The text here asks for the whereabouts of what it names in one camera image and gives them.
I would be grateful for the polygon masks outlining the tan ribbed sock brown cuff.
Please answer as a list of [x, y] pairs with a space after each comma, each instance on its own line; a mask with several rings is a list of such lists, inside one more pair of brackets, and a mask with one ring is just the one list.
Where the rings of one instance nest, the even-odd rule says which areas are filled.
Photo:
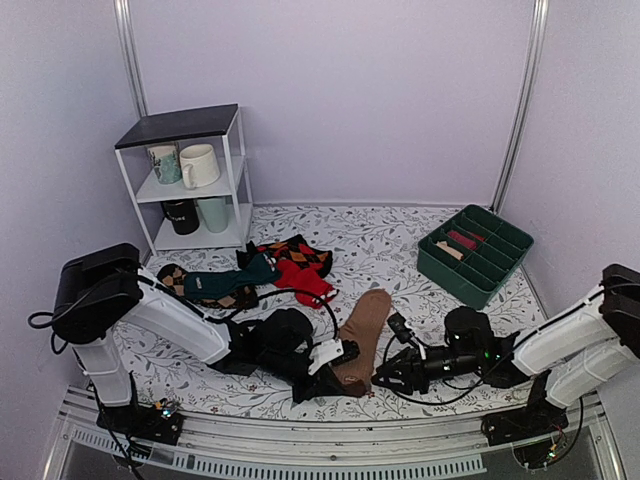
[[391, 296], [384, 289], [365, 292], [356, 303], [346, 323], [339, 330], [342, 341], [354, 341], [359, 355], [344, 364], [332, 368], [343, 395], [362, 397], [371, 389], [371, 377], [378, 341], [389, 317]]

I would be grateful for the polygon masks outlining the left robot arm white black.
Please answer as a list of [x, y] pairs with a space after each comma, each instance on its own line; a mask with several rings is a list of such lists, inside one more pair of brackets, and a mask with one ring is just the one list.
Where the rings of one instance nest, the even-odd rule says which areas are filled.
[[119, 244], [67, 262], [55, 307], [29, 315], [51, 331], [55, 353], [72, 349], [111, 419], [128, 434], [148, 426], [135, 384], [113, 340], [127, 322], [168, 340], [227, 375], [263, 370], [287, 382], [292, 399], [361, 397], [371, 388], [379, 337], [392, 311], [382, 289], [366, 291], [331, 338], [314, 339], [307, 309], [328, 310], [336, 290], [314, 268], [266, 250], [237, 270], [186, 272], [175, 265], [152, 276], [137, 249]]

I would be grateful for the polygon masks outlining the floral patterned table mat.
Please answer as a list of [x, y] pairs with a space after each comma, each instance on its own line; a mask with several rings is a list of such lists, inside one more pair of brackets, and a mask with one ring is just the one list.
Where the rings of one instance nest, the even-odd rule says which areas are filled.
[[[258, 243], [301, 234], [312, 246], [333, 252], [328, 280], [339, 291], [330, 311], [309, 310], [314, 336], [322, 340], [343, 323], [366, 291], [381, 288], [417, 336], [430, 345], [443, 340], [445, 315], [458, 301], [416, 268], [419, 240], [453, 215], [450, 208], [261, 206], [250, 237]], [[233, 417], [311, 422], [383, 421], [456, 415], [524, 404], [528, 385], [495, 389], [472, 375], [434, 382], [429, 392], [405, 401], [373, 388], [361, 398], [321, 397], [294, 403], [290, 387], [270, 374], [227, 376], [159, 336], [128, 323], [114, 339], [133, 374], [139, 399], [178, 401], [188, 411]]]

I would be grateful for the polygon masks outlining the argyle brown orange sock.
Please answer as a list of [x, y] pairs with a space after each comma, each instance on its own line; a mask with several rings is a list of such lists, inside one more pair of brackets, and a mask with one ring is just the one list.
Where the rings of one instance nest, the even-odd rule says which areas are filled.
[[284, 259], [293, 262], [300, 269], [311, 268], [321, 278], [330, 273], [333, 265], [332, 251], [318, 250], [310, 246], [301, 234], [287, 240], [259, 245], [257, 250], [268, 253], [276, 261]]

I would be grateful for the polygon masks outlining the green divided storage box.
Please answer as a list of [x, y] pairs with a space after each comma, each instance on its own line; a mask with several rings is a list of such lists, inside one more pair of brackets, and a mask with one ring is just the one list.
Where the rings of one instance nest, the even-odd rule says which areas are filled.
[[[449, 230], [485, 238], [470, 251], [447, 236]], [[446, 241], [464, 254], [458, 261], [436, 246]], [[417, 271], [468, 307], [481, 310], [505, 285], [534, 245], [533, 237], [474, 204], [444, 221], [418, 242]]]

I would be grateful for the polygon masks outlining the rolled beige sock in box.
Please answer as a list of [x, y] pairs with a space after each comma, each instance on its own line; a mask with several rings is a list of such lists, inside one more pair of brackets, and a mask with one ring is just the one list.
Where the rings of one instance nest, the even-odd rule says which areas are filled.
[[462, 261], [464, 258], [464, 254], [462, 252], [450, 246], [446, 241], [438, 241], [436, 246], [458, 261]]

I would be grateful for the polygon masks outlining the rolled red sock in box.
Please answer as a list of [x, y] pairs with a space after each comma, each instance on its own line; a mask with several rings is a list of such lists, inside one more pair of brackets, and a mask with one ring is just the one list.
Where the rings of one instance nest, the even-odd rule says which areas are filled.
[[482, 236], [474, 233], [465, 234], [456, 230], [449, 230], [447, 236], [470, 251], [477, 250], [485, 241], [485, 238]]

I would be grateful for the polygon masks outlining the black sock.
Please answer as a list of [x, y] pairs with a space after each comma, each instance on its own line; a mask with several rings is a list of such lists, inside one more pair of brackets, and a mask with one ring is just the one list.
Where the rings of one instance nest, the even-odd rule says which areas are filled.
[[238, 268], [244, 270], [259, 253], [260, 251], [253, 241], [247, 243], [244, 250], [237, 250], [236, 260]]

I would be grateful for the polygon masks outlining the dark teal sock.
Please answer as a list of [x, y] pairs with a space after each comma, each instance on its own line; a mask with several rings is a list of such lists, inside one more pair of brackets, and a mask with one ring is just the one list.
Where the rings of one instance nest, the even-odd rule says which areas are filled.
[[280, 277], [275, 260], [259, 254], [244, 270], [187, 273], [184, 296], [189, 300], [219, 300], [240, 288], [274, 283]]

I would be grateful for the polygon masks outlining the pale green mug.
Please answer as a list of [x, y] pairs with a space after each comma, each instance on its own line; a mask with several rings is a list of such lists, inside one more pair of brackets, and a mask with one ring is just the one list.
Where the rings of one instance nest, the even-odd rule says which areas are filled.
[[209, 232], [221, 233], [227, 229], [228, 213], [224, 197], [198, 199], [197, 206]]

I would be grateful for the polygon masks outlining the cream ceramic mug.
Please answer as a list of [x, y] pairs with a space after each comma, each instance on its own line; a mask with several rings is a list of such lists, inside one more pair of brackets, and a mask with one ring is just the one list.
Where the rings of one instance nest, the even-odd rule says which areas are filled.
[[182, 179], [189, 190], [205, 187], [216, 182], [220, 170], [211, 144], [190, 145], [180, 151], [179, 161]]

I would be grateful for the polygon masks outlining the teal patterned mug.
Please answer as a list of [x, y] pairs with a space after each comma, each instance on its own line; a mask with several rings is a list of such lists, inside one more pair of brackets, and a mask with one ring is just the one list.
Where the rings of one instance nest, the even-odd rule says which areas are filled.
[[171, 185], [182, 179], [176, 143], [152, 145], [147, 148], [153, 172], [161, 185]]

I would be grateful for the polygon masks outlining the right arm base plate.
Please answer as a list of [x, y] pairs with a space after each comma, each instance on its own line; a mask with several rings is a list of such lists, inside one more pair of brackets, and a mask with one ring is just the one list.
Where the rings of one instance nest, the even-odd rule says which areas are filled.
[[481, 420], [481, 432], [490, 446], [547, 436], [544, 442], [512, 449], [516, 462], [530, 471], [546, 469], [562, 458], [561, 452], [568, 442], [564, 433], [567, 426], [566, 407], [557, 407], [534, 391], [526, 406], [487, 414]]

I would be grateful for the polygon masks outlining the aluminium corner post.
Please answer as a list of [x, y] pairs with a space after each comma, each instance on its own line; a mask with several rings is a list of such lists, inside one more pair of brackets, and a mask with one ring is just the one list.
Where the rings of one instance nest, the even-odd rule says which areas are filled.
[[515, 172], [516, 162], [524, 135], [544, 49], [548, 14], [548, 0], [535, 0], [533, 2], [533, 14], [525, 56], [524, 73], [516, 105], [515, 116], [508, 137], [498, 183], [489, 207], [489, 209], [496, 214], [499, 214], [502, 211], [506, 203], [509, 185]]
[[148, 107], [136, 51], [130, 2], [114, 0], [113, 4], [118, 39], [134, 109], [137, 116], [142, 118], [148, 114]]

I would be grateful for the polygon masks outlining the left aluminium corner post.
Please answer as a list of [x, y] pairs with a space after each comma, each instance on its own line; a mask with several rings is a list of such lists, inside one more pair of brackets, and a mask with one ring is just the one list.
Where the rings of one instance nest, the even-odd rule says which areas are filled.
[[136, 51], [130, 2], [114, 0], [113, 4], [118, 39], [134, 109], [137, 116], [142, 118], [148, 114], [148, 107]]

